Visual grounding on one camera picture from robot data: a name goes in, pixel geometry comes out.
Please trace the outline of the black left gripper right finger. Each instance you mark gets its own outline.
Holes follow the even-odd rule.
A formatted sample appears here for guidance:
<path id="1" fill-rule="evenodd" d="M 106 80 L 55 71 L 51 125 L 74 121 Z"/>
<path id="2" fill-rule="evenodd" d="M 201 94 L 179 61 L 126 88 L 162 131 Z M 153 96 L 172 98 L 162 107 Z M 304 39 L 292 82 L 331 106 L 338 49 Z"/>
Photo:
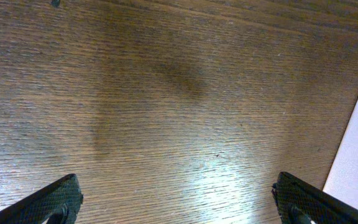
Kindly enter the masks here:
<path id="1" fill-rule="evenodd" d="M 282 223 L 358 224 L 358 209 L 280 172 L 272 194 Z"/>

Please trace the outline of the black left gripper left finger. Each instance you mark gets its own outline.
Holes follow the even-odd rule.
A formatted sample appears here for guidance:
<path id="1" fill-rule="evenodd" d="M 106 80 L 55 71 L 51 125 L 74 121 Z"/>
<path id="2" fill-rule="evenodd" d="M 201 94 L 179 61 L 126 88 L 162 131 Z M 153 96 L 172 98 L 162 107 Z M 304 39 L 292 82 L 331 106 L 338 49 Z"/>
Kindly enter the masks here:
<path id="1" fill-rule="evenodd" d="M 83 203 L 75 174 L 68 174 L 0 211 L 0 224 L 74 224 Z"/>

